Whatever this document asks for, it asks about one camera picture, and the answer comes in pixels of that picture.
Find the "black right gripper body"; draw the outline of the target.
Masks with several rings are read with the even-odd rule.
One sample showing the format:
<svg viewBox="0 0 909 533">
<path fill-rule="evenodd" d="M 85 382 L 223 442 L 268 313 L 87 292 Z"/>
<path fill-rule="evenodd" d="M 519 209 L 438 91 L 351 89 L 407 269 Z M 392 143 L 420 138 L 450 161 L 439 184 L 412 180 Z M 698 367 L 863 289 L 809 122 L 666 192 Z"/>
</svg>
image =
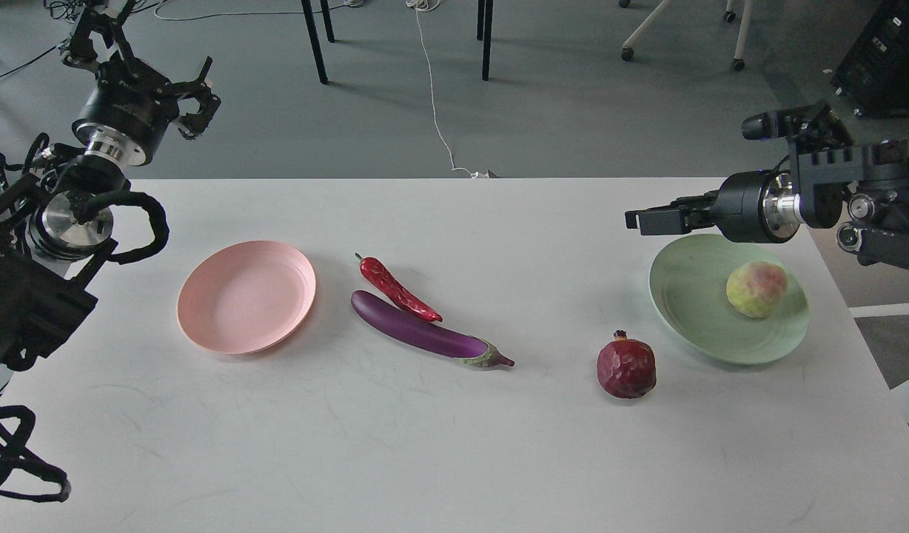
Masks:
<svg viewBox="0 0 909 533">
<path fill-rule="evenodd" d="M 782 244 L 801 226 L 799 204 L 790 173 L 740 172 L 718 189 L 711 221 L 733 242 Z"/>
</svg>

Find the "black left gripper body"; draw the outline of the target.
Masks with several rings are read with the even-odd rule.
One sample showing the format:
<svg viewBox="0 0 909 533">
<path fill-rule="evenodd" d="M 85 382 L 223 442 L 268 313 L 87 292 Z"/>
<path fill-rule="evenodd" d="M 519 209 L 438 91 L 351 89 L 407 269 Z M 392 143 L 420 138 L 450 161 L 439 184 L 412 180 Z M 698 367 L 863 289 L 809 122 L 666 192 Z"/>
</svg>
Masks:
<svg viewBox="0 0 909 533">
<path fill-rule="evenodd" d="M 168 125 L 179 115 L 176 98 L 158 93 L 170 80 L 146 63 L 137 64 L 137 72 L 127 73 L 123 63 L 103 64 L 95 90 L 72 125 L 73 135 L 84 145 L 99 130 L 126 136 L 133 143 L 129 166 L 150 164 Z"/>
</svg>

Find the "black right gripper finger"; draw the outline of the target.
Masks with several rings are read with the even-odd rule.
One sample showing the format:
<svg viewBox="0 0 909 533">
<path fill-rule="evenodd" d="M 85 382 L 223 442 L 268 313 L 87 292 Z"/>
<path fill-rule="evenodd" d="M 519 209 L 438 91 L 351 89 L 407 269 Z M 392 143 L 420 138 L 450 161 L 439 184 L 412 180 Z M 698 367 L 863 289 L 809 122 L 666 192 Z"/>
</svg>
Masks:
<svg viewBox="0 0 909 533">
<path fill-rule="evenodd" d="M 711 216 L 711 208 L 717 196 L 717 191 L 709 191 L 704 195 L 678 197 L 664 206 L 627 210 L 625 226 L 651 236 L 688 234 L 715 227 L 717 223 Z"/>
</svg>

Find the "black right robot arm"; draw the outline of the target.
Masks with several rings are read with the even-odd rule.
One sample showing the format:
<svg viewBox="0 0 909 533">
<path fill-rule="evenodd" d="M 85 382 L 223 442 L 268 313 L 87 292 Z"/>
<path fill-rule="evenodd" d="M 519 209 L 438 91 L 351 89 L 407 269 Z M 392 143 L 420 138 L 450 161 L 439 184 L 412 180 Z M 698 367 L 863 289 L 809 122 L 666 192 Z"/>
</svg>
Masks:
<svg viewBox="0 0 909 533">
<path fill-rule="evenodd" d="M 628 229 L 688 234 L 716 227 L 738 243 L 782 244 L 803 226 L 835 229 L 843 252 L 863 266 L 909 271 L 909 152 L 906 141 L 856 143 L 824 100 L 753 115 L 748 141 L 787 142 L 769 170 L 728 176 L 715 191 L 629 210 Z"/>
</svg>

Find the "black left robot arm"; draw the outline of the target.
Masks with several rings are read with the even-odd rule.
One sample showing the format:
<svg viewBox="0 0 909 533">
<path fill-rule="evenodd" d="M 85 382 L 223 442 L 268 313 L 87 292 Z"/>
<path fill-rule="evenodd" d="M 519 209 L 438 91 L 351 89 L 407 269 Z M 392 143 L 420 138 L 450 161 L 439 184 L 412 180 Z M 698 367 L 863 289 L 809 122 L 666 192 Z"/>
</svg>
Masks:
<svg viewBox="0 0 909 533">
<path fill-rule="evenodd" d="M 105 264 L 164 249 L 166 210 L 126 171 L 150 165 L 170 126 L 200 138 L 220 108 L 211 58 L 196 78 L 173 81 L 136 56 L 125 24 L 139 9 L 84 1 L 58 46 L 63 64 L 95 77 L 72 125 L 76 144 L 41 133 L 23 161 L 0 154 L 0 371 L 25 372 L 73 336 L 95 310 L 88 284 Z M 0 497 L 63 502 L 67 473 L 28 446 L 36 420 L 25 406 L 0 406 Z"/>
</svg>

